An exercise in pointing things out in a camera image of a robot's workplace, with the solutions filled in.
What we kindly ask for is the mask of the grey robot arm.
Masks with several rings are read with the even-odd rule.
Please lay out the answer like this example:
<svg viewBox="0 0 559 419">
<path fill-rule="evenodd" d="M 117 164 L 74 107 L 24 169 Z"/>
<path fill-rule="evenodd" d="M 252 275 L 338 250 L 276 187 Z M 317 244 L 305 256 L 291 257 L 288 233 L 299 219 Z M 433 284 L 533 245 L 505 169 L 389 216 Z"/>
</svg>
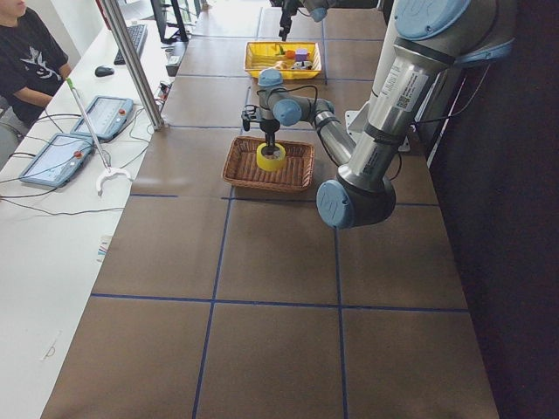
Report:
<svg viewBox="0 0 559 419">
<path fill-rule="evenodd" d="M 288 33 L 292 26 L 293 17 L 299 11 L 306 11 L 315 22 L 323 20 L 330 9 L 379 9 L 383 13 L 385 22 L 388 22 L 394 1 L 380 0 L 272 0 L 272 7 L 280 8 L 281 17 L 279 27 Z"/>
<path fill-rule="evenodd" d="M 338 167 L 317 192 L 322 220 L 337 229 L 380 223 L 396 203 L 385 173 L 436 77 L 506 57 L 516 11 L 515 1 L 395 1 L 370 99 L 357 117 L 360 132 L 349 134 L 329 101 L 288 92 L 273 68 L 259 74 L 259 103 L 242 112 L 244 129 L 259 124 L 266 143 L 257 155 L 276 163 L 276 132 L 310 123 Z"/>
</svg>

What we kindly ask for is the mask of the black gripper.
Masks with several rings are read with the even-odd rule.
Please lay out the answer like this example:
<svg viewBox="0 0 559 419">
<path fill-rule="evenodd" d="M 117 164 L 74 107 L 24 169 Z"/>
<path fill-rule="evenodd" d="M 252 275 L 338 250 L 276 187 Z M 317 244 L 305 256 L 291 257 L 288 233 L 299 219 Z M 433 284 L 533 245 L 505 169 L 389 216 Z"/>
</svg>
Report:
<svg viewBox="0 0 559 419">
<path fill-rule="evenodd" d="M 303 6 L 303 2 L 301 0 L 281 0 L 278 1 L 278 6 L 281 8 L 279 26 L 282 29 L 289 29 L 292 25 L 292 17 Z"/>
<path fill-rule="evenodd" d="M 243 129 L 248 132 L 252 124 L 258 124 L 261 131 L 265 133 L 264 151 L 277 151 L 275 133 L 280 130 L 280 123 L 275 119 L 273 113 L 266 108 L 257 105 L 245 105 L 241 113 Z"/>
</svg>

